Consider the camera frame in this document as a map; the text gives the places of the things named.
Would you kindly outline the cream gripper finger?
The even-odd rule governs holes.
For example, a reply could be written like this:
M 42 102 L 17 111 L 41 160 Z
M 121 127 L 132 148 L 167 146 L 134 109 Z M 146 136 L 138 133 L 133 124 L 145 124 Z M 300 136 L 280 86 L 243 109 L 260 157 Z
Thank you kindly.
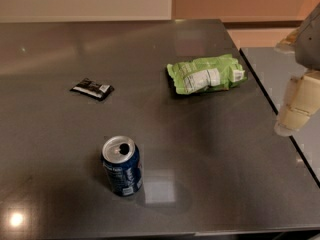
M 299 29 L 295 29 L 290 32 L 285 38 L 279 41 L 274 49 L 277 52 L 290 54 L 295 52 L 295 43 L 297 40 Z
M 320 71 L 309 69 L 302 76 L 289 80 L 274 130 L 280 136 L 291 136 L 319 109 Z

